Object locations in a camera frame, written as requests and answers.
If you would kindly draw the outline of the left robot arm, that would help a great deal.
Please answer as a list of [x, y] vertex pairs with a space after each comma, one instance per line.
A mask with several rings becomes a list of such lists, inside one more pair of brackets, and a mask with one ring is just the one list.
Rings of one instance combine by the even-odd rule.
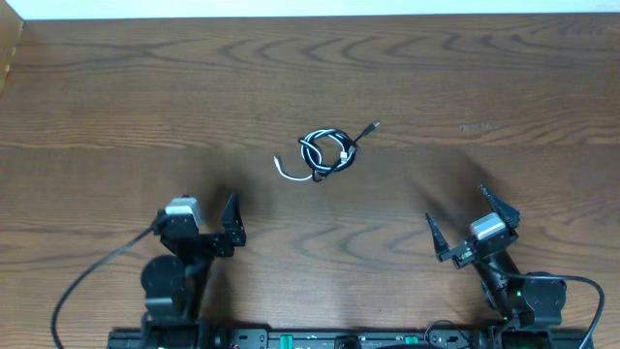
[[222, 233], [202, 234], [202, 214], [194, 197], [172, 199], [158, 211], [154, 235], [170, 252], [152, 259], [140, 275], [147, 314], [157, 325], [185, 325], [201, 313], [208, 271], [216, 258], [231, 257], [246, 244], [238, 196], [229, 196]]

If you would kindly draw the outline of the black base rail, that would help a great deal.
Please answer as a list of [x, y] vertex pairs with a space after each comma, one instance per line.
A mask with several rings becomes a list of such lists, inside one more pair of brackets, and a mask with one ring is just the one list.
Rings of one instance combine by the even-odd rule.
[[509, 331], [491, 338], [483, 331], [431, 328], [406, 332], [310, 332], [266, 329], [207, 329], [196, 327], [113, 331], [108, 349], [380, 349], [380, 348], [591, 348], [578, 331]]

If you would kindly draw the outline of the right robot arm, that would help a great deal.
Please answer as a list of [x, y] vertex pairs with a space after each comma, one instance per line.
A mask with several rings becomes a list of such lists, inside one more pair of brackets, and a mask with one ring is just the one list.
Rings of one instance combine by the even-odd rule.
[[517, 241], [520, 212], [486, 186], [480, 188], [491, 212], [470, 224], [471, 236], [451, 248], [435, 220], [426, 214], [435, 254], [457, 269], [473, 266], [492, 308], [519, 329], [544, 329], [562, 323], [567, 286], [546, 272], [523, 274], [508, 247]]

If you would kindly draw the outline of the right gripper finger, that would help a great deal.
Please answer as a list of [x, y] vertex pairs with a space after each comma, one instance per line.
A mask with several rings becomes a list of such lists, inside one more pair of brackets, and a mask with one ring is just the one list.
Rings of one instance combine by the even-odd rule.
[[444, 235], [441, 233], [435, 220], [428, 212], [425, 213], [425, 218], [431, 231], [436, 258], [438, 260], [445, 260], [450, 252], [450, 246], [445, 240]]
[[485, 185], [481, 184], [480, 190], [485, 196], [491, 209], [499, 215], [508, 227], [517, 228], [519, 226], [520, 212], [516, 208], [501, 200]]

